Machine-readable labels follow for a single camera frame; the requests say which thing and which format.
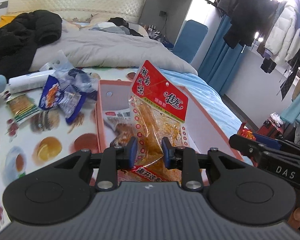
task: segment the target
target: quilted headboard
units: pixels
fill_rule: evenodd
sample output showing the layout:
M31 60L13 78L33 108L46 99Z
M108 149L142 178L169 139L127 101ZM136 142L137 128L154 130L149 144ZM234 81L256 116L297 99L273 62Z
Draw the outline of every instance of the quilted headboard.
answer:
M91 15L122 17L137 23L145 0L9 0L7 14L45 9L74 22L89 22Z

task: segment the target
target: white puffer jacket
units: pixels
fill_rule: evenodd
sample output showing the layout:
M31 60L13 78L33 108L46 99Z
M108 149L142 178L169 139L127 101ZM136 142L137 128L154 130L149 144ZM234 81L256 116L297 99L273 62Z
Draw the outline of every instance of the white puffer jacket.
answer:
M294 56L292 54L295 49L290 48L290 45L294 36L299 35L296 33L298 13L300 13L300 0L289 0L266 41L265 48L271 51L273 54L271 59L278 65L283 65Z

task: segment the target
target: blue bed sheet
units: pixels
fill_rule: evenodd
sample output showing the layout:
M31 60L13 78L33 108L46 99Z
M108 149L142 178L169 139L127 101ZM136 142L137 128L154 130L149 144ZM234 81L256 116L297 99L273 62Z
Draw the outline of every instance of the blue bed sheet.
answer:
M174 84L185 86L207 110L226 136L237 133L241 121L222 102L220 95L204 80L193 74L181 74L161 69Z

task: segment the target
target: electrical outlet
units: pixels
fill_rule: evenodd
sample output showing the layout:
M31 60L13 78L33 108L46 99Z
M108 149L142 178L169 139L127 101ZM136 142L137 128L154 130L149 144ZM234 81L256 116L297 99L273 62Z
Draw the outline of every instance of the electrical outlet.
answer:
M159 16L160 16L160 17L163 17L163 16L165 16L165 15L167 15L167 12L160 11L160 13L159 13Z
M0 2L0 9L7 8L8 7L8 1Z

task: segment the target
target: red suitcase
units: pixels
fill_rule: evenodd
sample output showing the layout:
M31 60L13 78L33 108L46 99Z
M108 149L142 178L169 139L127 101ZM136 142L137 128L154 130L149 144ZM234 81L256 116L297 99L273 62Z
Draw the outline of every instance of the red suitcase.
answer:
M275 122L269 117L258 130L258 134L270 137L272 139L282 139L284 129L283 125Z

